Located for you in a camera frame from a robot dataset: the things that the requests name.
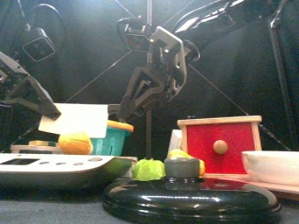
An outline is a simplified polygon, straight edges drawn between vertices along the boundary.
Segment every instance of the black backdrop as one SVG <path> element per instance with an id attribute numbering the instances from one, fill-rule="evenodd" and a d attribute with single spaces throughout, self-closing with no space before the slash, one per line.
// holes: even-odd
<path id="1" fill-rule="evenodd" d="M 152 8 L 153 27 L 170 30 L 177 19 L 190 10 L 210 3 L 210 0 L 154 0 Z M 19 43 L 23 19 L 15 1 L 1 1 L 0 51 L 15 57 L 26 71 L 41 83 L 54 102 L 120 103 L 126 83 L 136 67 L 145 64 L 144 52 L 129 52 L 120 41 L 116 22 L 120 18 L 141 15 L 146 18 L 145 0 L 55 0 L 21 1 L 27 15 L 35 4 L 50 4 L 59 12 L 59 20 L 46 10 L 38 14 L 35 26 L 47 33 L 57 48 L 53 57 L 30 61 Z M 153 158 L 164 159 L 176 121 L 186 116 L 197 118 L 222 116 L 262 116 L 262 125 L 292 150 L 297 150 L 297 62 L 299 62 L 299 1 L 284 7 L 278 26 L 278 50 L 281 51 L 285 88 L 289 97 L 293 127 L 285 114 L 281 85 L 277 78 L 273 47 L 266 21 L 249 24 L 210 43 L 200 53 L 200 60 L 188 66 L 185 86 L 164 107 L 153 111 L 152 152 Z M 19 106 L 1 107 L 1 147 L 29 129 L 39 116 Z M 133 134 L 125 140 L 125 156 L 145 156 L 145 117 L 132 121 Z M 260 130 L 264 150 L 285 148 Z M 33 139 L 55 140 L 34 130 L 18 144 Z"/>

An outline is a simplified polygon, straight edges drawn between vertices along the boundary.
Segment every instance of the black lid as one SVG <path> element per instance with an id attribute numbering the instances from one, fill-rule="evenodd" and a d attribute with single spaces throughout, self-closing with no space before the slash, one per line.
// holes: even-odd
<path id="1" fill-rule="evenodd" d="M 102 206 L 138 223 L 277 223 L 280 205 L 264 188 L 216 178 L 124 180 L 102 192 Z"/>

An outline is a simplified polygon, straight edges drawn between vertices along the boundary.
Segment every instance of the blue basket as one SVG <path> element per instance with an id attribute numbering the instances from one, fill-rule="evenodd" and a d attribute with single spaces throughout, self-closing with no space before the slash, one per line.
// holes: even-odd
<path id="1" fill-rule="evenodd" d="M 125 138 L 129 134 L 129 129 L 106 127 L 105 138 L 90 138 L 93 146 L 93 151 L 90 154 L 116 157 L 121 156 Z"/>

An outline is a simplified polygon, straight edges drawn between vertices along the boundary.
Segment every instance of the red box face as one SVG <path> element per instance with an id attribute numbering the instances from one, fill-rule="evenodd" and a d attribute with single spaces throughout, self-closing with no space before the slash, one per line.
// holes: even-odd
<path id="1" fill-rule="evenodd" d="M 228 145 L 224 154 L 213 150 L 222 140 Z M 186 125 L 188 154 L 205 163 L 206 173 L 245 174 L 241 151 L 253 151 L 254 138 L 250 122 Z"/>

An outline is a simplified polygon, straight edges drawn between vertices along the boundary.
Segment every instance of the table surface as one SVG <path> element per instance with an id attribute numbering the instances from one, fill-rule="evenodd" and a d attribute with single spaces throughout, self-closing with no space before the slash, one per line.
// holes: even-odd
<path id="1" fill-rule="evenodd" d="M 101 190 L 54 192 L 30 190 L 0 191 L 0 224 L 95 224 L 130 223 L 102 209 Z M 299 202 L 278 199 L 282 224 L 299 223 Z"/>

